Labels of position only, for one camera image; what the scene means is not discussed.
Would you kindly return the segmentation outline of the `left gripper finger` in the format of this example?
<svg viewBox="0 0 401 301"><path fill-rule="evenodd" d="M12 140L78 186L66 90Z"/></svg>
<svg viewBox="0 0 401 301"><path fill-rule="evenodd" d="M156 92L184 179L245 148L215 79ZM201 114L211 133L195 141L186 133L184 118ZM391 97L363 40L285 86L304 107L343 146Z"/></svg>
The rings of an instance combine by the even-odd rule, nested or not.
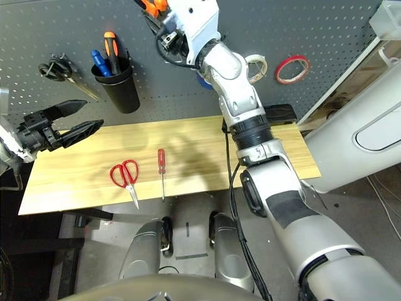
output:
<svg viewBox="0 0 401 301"><path fill-rule="evenodd" d="M54 121L77 113L88 102L86 100L67 100L46 109L46 118Z"/></svg>
<svg viewBox="0 0 401 301"><path fill-rule="evenodd" d="M103 119L91 120L74 126L69 131L61 135L62 146L64 148L67 148L88 138L89 136L93 135L97 130L99 130L103 123Z"/></svg>

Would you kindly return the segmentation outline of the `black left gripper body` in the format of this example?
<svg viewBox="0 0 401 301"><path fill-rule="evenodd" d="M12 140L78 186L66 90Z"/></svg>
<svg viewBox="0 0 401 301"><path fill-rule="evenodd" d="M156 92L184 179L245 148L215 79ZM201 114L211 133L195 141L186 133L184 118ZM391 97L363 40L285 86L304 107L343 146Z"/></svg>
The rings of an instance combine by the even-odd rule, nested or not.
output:
<svg viewBox="0 0 401 301"><path fill-rule="evenodd" d="M54 151L62 146L61 135L52 128L53 117L45 111L24 116L17 128L22 146L30 152Z"/></svg>

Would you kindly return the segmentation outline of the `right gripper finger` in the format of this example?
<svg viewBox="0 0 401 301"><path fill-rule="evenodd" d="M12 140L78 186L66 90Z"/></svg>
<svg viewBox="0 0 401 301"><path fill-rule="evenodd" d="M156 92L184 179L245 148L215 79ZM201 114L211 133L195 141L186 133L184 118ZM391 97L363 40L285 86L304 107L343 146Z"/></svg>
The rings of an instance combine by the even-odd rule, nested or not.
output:
<svg viewBox="0 0 401 301"><path fill-rule="evenodd" d="M143 16L151 32L157 34L161 29L161 22L149 14L144 14Z"/></svg>

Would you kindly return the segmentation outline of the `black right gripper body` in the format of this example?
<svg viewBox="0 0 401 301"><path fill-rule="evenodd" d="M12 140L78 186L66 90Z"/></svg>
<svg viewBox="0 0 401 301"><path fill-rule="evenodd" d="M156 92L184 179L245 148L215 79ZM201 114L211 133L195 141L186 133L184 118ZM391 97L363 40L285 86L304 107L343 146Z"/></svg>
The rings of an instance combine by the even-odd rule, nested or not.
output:
<svg viewBox="0 0 401 301"><path fill-rule="evenodd" d="M157 50L167 63L186 63L188 45L186 37L179 31L171 33L161 29L156 35Z"/></svg>

